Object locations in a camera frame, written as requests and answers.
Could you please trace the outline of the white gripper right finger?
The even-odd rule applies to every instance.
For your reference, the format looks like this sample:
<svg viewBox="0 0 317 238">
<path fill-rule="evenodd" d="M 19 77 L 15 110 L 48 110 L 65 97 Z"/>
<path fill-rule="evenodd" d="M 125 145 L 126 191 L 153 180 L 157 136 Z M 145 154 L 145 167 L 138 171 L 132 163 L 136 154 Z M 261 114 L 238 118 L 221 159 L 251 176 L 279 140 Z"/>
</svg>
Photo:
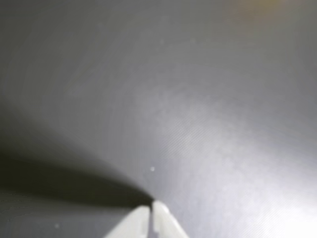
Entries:
<svg viewBox="0 0 317 238">
<path fill-rule="evenodd" d="M 159 238 L 189 238 L 168 207 L 161 201 L 152 203 L 153 229 Z"/>
</svg>

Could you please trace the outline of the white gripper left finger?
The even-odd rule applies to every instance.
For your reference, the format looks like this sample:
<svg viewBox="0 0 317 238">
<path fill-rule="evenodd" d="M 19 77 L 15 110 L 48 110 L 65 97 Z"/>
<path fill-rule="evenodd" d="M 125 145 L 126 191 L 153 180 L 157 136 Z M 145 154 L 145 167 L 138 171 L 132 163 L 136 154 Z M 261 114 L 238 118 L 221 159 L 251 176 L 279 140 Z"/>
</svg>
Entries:
<svg viewBox="0 0 317 238">
<path fill-rule="evenodd" d="M 123 218 L 105 238 L 147 238 L 149 222 L 149 206 L 139 206 Z"/>
</svg>

